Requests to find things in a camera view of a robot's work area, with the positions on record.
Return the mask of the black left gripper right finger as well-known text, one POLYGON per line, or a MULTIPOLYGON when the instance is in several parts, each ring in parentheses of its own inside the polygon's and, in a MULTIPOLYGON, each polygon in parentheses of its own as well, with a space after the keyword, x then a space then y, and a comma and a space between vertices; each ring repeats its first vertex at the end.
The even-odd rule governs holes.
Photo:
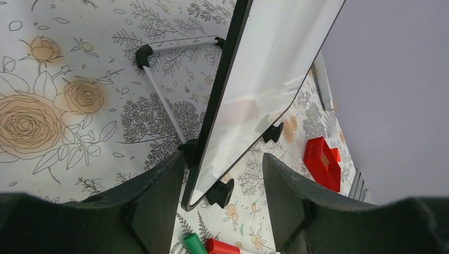
POLYGON ((276 251, 448 253, 448 198, 373 205, 335 193, 270 153, 263 176, 276 251))

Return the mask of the white whiteboard black frame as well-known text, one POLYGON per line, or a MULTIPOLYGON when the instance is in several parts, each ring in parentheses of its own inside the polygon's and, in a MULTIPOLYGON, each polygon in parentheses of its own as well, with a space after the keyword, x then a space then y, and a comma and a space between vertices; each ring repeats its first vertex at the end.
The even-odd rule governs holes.
POLYGON ((181 200, 191 211, 292 105, 344 1, 237 1, 181 200))

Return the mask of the red marker pen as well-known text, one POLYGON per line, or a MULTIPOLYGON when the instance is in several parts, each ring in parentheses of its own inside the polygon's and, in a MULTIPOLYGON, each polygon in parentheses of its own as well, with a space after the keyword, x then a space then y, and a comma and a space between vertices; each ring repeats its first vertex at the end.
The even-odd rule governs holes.
POLYGON ((211 254, 256 254, 256 253, 277 253, 275 251, 249 250, 241 242, 233 244, 225 243, 217 239, 208 239, 205 242, 207 253, 211 254))

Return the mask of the green marker pen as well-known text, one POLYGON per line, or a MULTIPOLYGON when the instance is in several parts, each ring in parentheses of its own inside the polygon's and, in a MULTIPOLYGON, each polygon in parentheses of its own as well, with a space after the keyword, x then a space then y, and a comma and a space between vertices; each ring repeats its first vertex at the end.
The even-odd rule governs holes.
POLYGON ((190 233, 183 238, 184 245, 191 254, 208 254, 204 244, 196 233, 190 233))

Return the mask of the silver microphone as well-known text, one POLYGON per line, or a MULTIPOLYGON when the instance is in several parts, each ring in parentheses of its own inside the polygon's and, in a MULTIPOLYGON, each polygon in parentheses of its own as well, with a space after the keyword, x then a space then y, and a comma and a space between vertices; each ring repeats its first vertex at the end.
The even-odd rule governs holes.
POLYGON ((311 70, 323 110, 327 112, 336 110, 337 104, 331 92, 330 82, 322 50, 318 52, 312 64, 311 70))

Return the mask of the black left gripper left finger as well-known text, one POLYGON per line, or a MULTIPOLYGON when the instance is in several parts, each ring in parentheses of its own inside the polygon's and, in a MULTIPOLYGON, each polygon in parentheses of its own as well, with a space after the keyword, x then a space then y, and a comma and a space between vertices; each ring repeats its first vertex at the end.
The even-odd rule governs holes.
POLYGON ((1 253, 168 253, 184 166, 176 152, 81 202, 2 193, 1 253))

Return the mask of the red plastic box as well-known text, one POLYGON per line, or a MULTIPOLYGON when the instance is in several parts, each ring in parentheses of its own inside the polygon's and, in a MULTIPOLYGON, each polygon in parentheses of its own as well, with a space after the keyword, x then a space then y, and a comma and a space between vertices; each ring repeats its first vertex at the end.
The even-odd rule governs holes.
POLYGON ((316 183, 340 192, 342 170, 338 148, 330 148, 324 137, 309 139, 303 161, 316 183))

